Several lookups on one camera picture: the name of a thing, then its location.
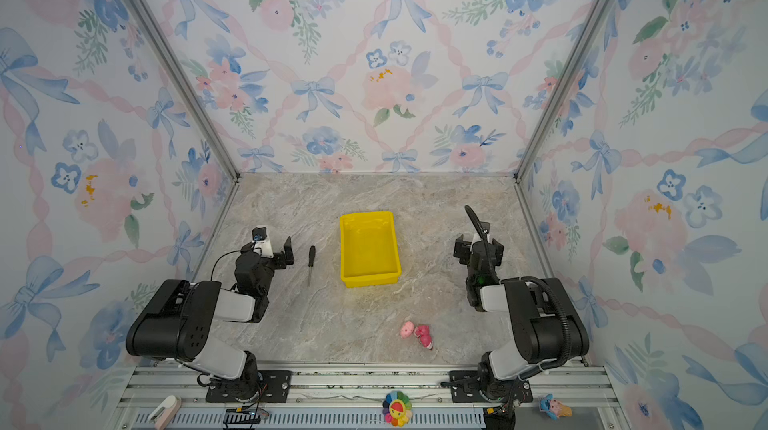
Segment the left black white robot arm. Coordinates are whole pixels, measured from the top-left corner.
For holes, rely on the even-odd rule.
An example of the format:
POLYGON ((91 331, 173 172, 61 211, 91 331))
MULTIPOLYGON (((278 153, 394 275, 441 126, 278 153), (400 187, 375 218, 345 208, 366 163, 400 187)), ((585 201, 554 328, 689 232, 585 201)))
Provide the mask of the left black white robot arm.
POLYGON ((268 229, 256 227, 236 253, 231 289, 212 279, 164 281, 130 327, 126 349, 132 356, 174 360, 195 370, 208 403, 285 403, 292 372, 260 370, 253 352, 227 344, 211 328, 217 321, 261 322, 276 272, 294 263, 292 241, 274 248, 268 229))

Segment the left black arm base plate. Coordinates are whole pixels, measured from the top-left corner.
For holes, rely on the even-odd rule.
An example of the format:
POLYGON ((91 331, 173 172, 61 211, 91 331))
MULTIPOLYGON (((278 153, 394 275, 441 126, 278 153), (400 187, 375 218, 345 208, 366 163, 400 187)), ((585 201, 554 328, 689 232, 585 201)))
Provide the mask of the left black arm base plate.
POLYGON ((289 370, 257 371, 236 380, 214 378, 208 385, 206 403, 285 403, 293 373, 289 370))

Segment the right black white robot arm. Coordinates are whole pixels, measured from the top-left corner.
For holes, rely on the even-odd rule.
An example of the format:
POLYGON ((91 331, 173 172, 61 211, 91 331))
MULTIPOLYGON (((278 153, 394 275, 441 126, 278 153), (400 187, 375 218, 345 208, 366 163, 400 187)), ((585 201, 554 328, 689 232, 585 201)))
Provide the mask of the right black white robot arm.
POLYGON ((490 236, 489 223, 476 219, 473 226, 472 240, 458 237, 453 252, 467 267, 467 300, 479 312, 506 314, 512 339, 485 353, 475 371, 451 371, 441 386, 455 403, 529 403, 530 380, 586 355, 588 332, 559 279, 501 279, 504 246, 490 236))

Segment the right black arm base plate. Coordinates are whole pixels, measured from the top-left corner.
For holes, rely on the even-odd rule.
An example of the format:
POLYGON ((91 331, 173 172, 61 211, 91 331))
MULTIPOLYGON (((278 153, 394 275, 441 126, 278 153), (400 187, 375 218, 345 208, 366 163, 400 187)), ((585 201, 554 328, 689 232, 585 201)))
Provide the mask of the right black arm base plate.
POLYGON ((492 405, 514 404, 520 406, 533 402, 530 385, 520 380, 496 380, 483 376, 479 370, 453 370, 448 380, 440 383, 448 389, 454 403, 488 403, 492 405))

